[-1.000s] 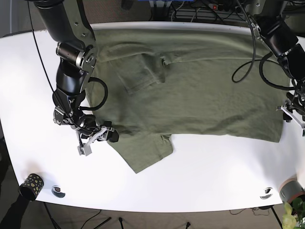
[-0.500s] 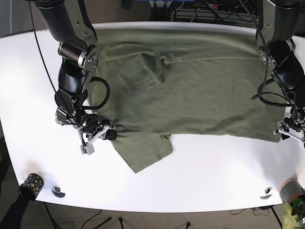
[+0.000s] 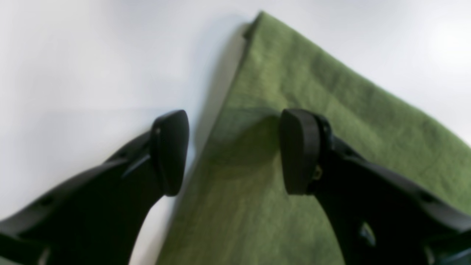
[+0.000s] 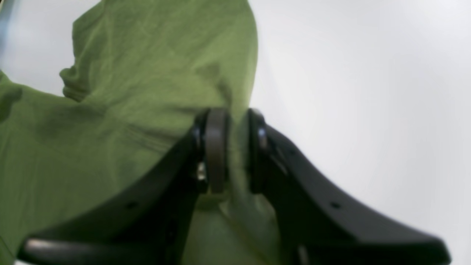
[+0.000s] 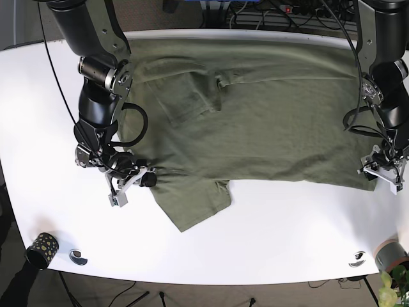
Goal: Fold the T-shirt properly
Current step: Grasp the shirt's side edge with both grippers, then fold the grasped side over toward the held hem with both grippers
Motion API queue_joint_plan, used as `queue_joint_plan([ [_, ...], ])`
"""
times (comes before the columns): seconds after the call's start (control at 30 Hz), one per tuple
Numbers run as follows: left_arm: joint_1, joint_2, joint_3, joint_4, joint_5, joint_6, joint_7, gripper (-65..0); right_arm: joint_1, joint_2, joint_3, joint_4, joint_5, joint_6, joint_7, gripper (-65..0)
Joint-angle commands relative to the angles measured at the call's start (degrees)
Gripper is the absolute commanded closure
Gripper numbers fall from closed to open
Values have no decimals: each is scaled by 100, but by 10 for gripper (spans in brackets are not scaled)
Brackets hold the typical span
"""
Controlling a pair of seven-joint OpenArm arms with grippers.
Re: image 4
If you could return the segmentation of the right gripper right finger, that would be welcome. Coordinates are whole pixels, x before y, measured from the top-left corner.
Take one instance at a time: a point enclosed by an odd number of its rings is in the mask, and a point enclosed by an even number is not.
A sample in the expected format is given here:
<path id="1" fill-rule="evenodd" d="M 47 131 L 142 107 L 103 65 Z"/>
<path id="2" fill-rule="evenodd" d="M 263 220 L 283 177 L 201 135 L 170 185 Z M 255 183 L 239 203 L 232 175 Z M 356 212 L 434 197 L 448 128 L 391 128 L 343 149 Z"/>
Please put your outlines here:
<path id="1" fill-rule="evenodd" d="M 250 109 L 252 192 L 276 213 L 284 265 L 448 265 L 440 238 L 392 220 L 333 184 Z"/>

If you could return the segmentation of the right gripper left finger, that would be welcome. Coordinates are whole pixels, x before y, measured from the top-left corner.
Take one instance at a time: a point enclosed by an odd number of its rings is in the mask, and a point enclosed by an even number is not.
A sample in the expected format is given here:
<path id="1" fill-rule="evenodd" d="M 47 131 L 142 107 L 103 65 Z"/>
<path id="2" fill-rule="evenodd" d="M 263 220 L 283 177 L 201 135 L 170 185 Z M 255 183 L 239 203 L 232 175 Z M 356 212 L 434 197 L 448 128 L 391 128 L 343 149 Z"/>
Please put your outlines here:
<path id="1" fill-rule="evenodd" d="M 228 113 L 204 110 L 141 179 L 102 205 L 29 235 L 17 260 L 30 265 L 179 265 L 195 203 L 221 193 Z"/>

